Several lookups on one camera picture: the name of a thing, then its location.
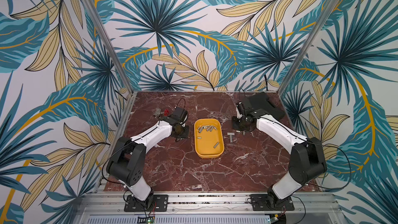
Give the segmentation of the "yellow plastic storage tray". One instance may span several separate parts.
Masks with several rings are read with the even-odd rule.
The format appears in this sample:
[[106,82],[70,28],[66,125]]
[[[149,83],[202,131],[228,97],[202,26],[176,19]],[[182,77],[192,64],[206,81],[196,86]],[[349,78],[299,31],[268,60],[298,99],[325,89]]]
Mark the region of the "yellow plastic storage tray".
[[[198,132],[198,127],[202,125],[215,125],[217,130]],[[195,151],[202,159],[212,159],[221,156],[224,152],[224,141],[221,124],[217,119],[207,118],[198,119],[194,124]]]

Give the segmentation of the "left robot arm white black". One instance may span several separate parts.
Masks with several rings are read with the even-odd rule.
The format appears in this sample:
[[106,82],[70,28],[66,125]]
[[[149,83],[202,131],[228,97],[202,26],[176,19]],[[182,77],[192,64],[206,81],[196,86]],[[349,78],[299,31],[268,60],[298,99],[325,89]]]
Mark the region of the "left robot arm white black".
[[189,135],[188,116],[187,110],[176,107],[173,113],[162,117],[141,134],[119,138],[107,162],[106,172],[126,186],[136,200],[151,202],[153,190],[143,176],[146,153],[166,138],[186,139]]

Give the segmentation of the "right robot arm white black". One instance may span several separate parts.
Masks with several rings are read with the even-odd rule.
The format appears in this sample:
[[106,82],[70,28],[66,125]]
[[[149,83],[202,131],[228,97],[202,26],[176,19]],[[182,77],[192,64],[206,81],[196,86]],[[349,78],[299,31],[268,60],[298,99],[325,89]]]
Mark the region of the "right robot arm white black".
[[279,143],[290,155],[287,173],[267,192],[267,204],[275,206],[288,199],[308,182],[325,173],[327,165],[321,142],[307,138],[279,122],[285,113],[272,103],[254,103],[244,99],[236,103],[233,129],[251,132],[257,129]]

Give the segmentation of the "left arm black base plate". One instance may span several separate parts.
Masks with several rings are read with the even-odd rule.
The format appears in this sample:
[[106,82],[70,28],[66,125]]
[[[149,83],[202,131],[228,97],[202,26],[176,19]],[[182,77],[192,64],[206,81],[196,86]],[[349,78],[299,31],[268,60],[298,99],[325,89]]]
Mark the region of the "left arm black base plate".
[[126,197],[124,212],[135,213],[145,212],[166,212],[168,205],[168,195],[150,195],[145,201],[140,201],[132,195]]

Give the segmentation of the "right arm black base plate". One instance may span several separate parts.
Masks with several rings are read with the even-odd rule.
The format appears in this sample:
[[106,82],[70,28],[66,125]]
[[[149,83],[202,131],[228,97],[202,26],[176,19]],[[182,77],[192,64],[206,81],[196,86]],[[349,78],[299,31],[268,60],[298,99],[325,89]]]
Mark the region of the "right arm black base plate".
[[283,200],[268,194],[251,194],[249,203],[253,211],[293,211],[295,210],[291,197]]

